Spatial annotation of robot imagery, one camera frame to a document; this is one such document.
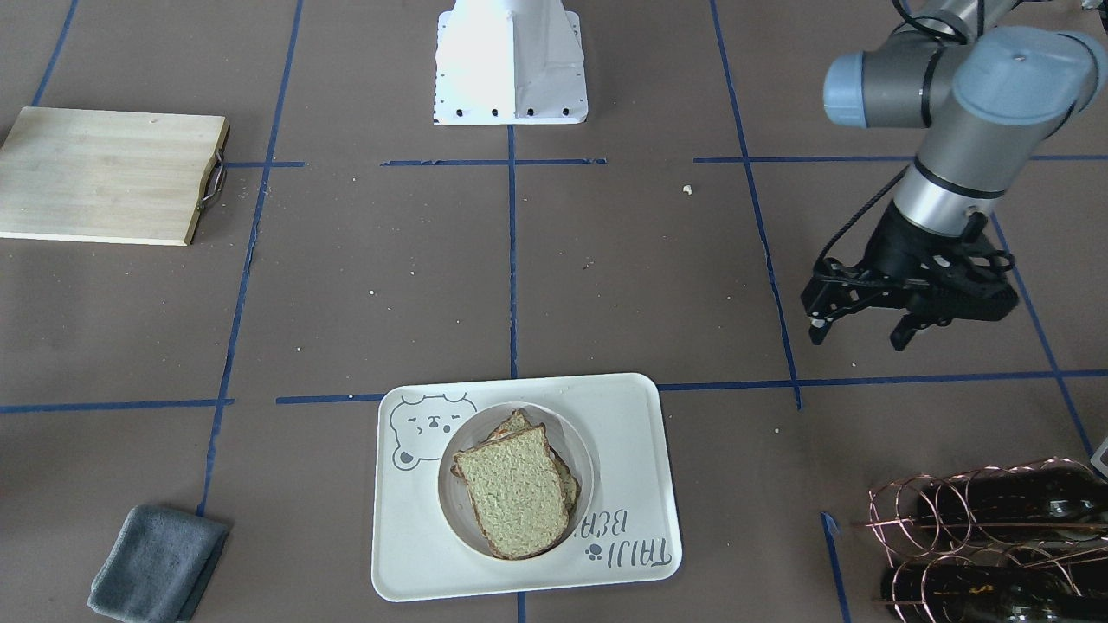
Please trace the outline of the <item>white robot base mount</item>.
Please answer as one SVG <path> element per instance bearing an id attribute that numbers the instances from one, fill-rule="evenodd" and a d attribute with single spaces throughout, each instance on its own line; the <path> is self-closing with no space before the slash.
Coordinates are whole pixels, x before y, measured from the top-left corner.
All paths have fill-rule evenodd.
<path id="1" fill-rule="evenodd" d="M 456 1 L 438 16 L 433 122 L 582 124 L 579 16 L 561 1 Z"/>

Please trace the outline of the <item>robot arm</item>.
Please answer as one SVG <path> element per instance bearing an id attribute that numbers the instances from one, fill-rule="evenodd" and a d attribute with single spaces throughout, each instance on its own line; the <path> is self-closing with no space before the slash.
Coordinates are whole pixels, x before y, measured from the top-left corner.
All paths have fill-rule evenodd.
<path id="1" fill-rule="evenodd" d="M 1035 150 L 1105 88 L 1092 35 L 1002 25 L 1014 1 L 929 1 L 881 48 L 838 58 L 823 84 L 827 118 L 860 129 L 923 129 L 910 164 L 854 265 L 815 257 L 801 294 L 808 339 L 840 319 L 899 309 L 903 350 L 933 326 L 998 321 L 1020 302 L 1009 252 L 985 235 L 993 210 Z"/>

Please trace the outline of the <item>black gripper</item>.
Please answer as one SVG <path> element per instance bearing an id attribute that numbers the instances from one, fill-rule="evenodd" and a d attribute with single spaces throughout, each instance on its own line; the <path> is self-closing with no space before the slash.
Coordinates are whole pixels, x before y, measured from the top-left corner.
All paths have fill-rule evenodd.
<path id="1" fill-rule="evenodd" d="M 1001 321 L 1018 304 L 1009 272 L 1009 252 L 996 248 L 984 233 L 986 217 L 973 215 L 958 235 L 919 228 L 888 205 L 853 266 L 828 256 L 831 247 L 869 210 L 852 216 L 824 245 L 812 268 L 801 302 L 810 323 L 808 339 L 823 344 L 834 323 L 869 308 L 902 309 L 890 334 L 897 351 L 932 326 L 954 320 Z"/>

